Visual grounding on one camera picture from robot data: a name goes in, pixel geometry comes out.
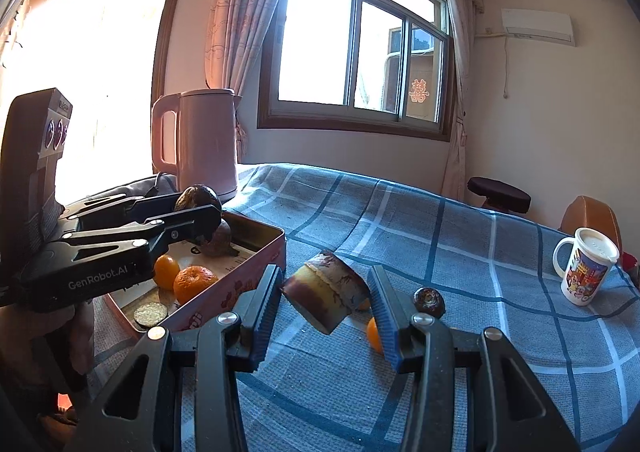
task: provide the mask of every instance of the air conditioner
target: air conditioner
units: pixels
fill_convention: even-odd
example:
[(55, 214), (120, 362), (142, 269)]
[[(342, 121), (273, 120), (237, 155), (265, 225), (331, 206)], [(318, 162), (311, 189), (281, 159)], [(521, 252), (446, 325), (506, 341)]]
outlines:
[(567, 14), (503, 8), (502, 25), (510, 37), (575, 46), (574, 29)]

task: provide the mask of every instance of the metal bolt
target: metal bolt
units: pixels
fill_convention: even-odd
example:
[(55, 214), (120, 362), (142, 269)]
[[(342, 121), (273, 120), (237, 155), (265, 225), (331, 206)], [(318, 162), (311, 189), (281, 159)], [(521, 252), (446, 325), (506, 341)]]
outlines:
[(426, 313), (416, 313), (411, 320), (414, 324), (418, 324), (418, 326), (430, 326), (435, 319)]
[(159, 339), (161, 339), (165, 334), (166, 334), (166, 329), (164, 329), (162, 326), (152, 327), (148, 332), (146, 332), (146, 335), (147, 335), (151, 340), (159, 340)]
[(238, 320), (238, 315), (236, 315), (233, 311), (225, 311), (224, 313), (220, 313), (220, 315), (218, 315), (218, 322), (224, 325), (233, 324), (236, 320)]
[(500, 340), (502, 338), (502, 331), (497, 327), (488, 327), (484, 330), (484, 336), (489, 340)]

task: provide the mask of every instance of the kettle handle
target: kettle handle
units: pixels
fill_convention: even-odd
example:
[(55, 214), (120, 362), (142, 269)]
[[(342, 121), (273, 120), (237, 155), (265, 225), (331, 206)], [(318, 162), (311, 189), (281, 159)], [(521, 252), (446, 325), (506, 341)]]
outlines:
[(151, 161), (158, 172), (167, 172), (174, 175), (178, 174), (178, 166), (175, 163), (169, 163), (162, 158), (162, 116), (169, 111), (173, 111), (177, 115), (179, 108), (180, 93), (160, 97), (151, 108)]

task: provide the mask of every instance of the orange fruit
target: orange fruit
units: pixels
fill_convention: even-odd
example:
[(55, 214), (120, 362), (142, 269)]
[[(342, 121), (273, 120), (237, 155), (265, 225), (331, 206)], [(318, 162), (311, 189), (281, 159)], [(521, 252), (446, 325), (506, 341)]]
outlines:
[(160, 255), (154, 264), (154, 281), (162, 289), (174, 289), (175, 276), (180, 273), (180, 265), (171, 255)]
[(380, 341), (380, 335), (378, 334), (378, 326), (376, 326), (376, 319), (371, 317), (367, 324), (367, 340), (369, 345), (378, 353), (382, 354), (382, 342)]
[(180, 305), (185, 304), (217, 281), (217, 276), (205, 267), (185, 268), (175, 277), (175, 298)]

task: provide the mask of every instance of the brown leather chair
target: brown leather chair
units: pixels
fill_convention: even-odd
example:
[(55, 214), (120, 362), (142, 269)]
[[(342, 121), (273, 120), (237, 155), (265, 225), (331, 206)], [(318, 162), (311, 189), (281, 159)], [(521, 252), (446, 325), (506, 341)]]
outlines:
[(562, 218), (560, 230), (574, 235), (580, 227), (593, 228), (611, 239), (622, 255), (622, 237), (618, 220), (609, 205), (589, 196), (578, 196)]

